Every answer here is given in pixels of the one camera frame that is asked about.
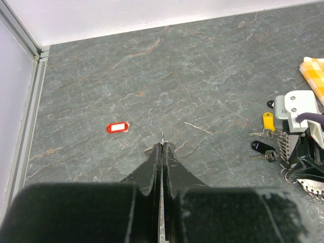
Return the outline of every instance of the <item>yellow key tag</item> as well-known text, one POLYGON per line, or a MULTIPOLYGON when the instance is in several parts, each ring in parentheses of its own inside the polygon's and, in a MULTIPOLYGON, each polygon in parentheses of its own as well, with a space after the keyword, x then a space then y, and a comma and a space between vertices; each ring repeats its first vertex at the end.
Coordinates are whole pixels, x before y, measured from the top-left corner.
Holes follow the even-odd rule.
POLYGON ((273 124, 273 114, 270 112, 266 112, 263 114, 263 128, 270 129, 273 132, 275 131, 275 127, 273 124))

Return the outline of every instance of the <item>aluminum frame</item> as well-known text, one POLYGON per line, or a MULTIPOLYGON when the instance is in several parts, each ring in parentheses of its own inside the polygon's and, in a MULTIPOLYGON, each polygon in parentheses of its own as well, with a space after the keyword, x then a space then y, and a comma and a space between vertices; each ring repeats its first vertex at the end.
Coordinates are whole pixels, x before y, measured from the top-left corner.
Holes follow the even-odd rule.
POLYGON ((16 38, 18 43, 25 49, 25 51, 34 61, 33 73, 20 125, 12 169, 9 175, 3 205, 0 208, 1 224, 8 207, 12 203, 12 200, 23 188, 25 183, 31 143, 50 48, 47 47, 43 48, 42 50, 40 49, 5 0, 0 0, 0 20, 3 21, 11 34, 16 38))

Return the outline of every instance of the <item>white wall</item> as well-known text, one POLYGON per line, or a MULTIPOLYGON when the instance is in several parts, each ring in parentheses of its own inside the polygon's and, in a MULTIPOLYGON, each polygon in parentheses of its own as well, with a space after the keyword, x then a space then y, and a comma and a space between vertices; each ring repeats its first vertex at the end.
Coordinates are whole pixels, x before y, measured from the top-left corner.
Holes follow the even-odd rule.
POLYGON ((315 0, 7 0, 40 46, 315 0))
POLYGON ((34 61, 0 20, 0 214, 34 61))

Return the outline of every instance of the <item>white label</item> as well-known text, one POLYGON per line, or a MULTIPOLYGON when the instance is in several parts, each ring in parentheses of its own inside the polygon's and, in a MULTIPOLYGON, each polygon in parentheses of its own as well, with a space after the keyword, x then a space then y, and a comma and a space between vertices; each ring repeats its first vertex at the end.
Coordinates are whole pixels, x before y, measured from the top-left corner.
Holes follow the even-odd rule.
POLYGON ((111 126, 111 131, 112 132, 118 131, 118 130, 124 130, 124 129, 125 129, 125 123, 111 126))

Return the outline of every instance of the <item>cloth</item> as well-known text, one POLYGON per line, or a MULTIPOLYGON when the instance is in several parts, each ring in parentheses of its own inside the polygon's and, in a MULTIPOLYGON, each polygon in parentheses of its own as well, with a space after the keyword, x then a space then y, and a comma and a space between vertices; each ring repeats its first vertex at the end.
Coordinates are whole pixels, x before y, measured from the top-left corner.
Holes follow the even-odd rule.
POLYGON ((299 70, 324 106, 324 58, 305 57, 299 70))

